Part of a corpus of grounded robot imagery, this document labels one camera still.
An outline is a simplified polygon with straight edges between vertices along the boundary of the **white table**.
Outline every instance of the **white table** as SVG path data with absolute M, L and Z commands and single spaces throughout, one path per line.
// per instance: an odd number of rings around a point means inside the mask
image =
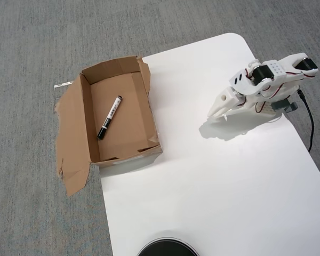
M 136 256 L 164 236 L 200 256 L 320 255 L 320 172 L 292 124 L 205 123 L 216 95 L 253 59 L 236 34 L 144 58 L 164 152 L 101 171 L 114 256 Z

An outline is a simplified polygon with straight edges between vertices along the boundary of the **cardboard flap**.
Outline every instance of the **cardboard flap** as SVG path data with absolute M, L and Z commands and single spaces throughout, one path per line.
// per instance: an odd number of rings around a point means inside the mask
M 73 194 L 85 186 L 90 163 L 80 76 L 61 97 L 55 110 L 59 120 L 56 140 L 57 172 L 67 191 L 71 192 L 68 194 Z M 79 181 L 78 177 L 82 177 L 84 181 Z
M 149 67 L 148 67 L 147 63 L 143 62 L 141 57 L 138 58 L 138 63 L 139 63 L 140 71 L 141 71 L 141 74 L 142 74 L 143 84 L 145 86 L 146 93 L 148 95 L 149 94 L 149 90 L 150 90 L 150 71 L 149 71 Z
M 89 84 L 94 84 L 107 78 L 139 71 L 136 56 L 130 56 L 98 63 L 82 70 L 82 74 Z
M 63 182 L 66 187 L 66 194 L 68 196 L 72 196 L 73 194 L 85 187 L 87 177 L 89 175 L 89 169 L 90 163 L 88 162 L 70 178 L 63 178 Z

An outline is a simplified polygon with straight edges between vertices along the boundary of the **red wire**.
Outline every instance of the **red wire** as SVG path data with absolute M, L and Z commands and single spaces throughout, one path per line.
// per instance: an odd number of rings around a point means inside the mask
M 273 94 L 272 96 L 270 96 L 269 98 L 266 98 L 266 99 L 269 100 L 269 99 L 273 98 L 273 97 L 279 92 L 279 90 L 281 89 L 282 85 L 284 85 L 284 83 L 281 84 L 281 85 L 279 86 L 279 88 L 277 88 L 277 90 L 274 92 L 274 94 Z
M 309 76 L 309 75 L 305 75 L 305 74 L 304 74 L 304 76 L 307 76 L 307 77 L 315 77 L 315 76 Z
M 264 89 L 262 91 L 268 91 L 270 89 L 270 87 L 271 87 L 271 85 L 268 88 L 266 88 L 266 89 Z
M 245 96 L 245 100 L 242 104 L 238 104 L 237 106 L 243 106 L 246 103 L 246 96 Z
M 256 102 L 256 105 L 255 105 L 255 111 L 256 111 L 256 113 L 261 113 L 262 112 L 262 110 L 263 110 L 263 107 L 265 106 L 265 104 L 266 104 L 266 102 L 263 102 L 263 105 L 262 105 L 262 107 L 261 107 L 261 109 L 260 109 L 260 111 L 259 112 L 257 112 L 257 103 L 258 102 Z
M 290 75 L 298 75 L 298 73 L 293 73 L 293 72 L 286 72 L 287 74 L 290 74 Z M 307 77 L 311 77 L 311 78 L 313 78 L 313 77 L 315 77 L 315 76 L 309 76 L 309 75 L 305 75 L 305 74 L 303 74 L 304 76 L 307 76 Z

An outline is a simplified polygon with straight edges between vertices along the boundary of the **torn cardboard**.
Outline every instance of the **torn cardboard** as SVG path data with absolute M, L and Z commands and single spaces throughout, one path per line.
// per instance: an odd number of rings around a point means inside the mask
M 148 103 L 150 71 L 137 57 L 84 69 L 56 105 L 57 172 L 68 196 L 85 187 L 90 164 L 100 167 L 161 153 Z M 116 97 L 123 100 L 103 140 L 97 134 Z

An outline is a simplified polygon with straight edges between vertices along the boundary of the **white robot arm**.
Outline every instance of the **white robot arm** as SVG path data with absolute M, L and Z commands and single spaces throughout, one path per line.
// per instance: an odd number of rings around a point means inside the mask
M 262 64 L 254 60 L 229 80 L 229 86 L 216 97 L 207 117 L 226 118 L 243 111 L 275 115 L 273 102 L 289 98 L 304 79 L 312 79 L 317 72 L 317 66 L 305 53 Z

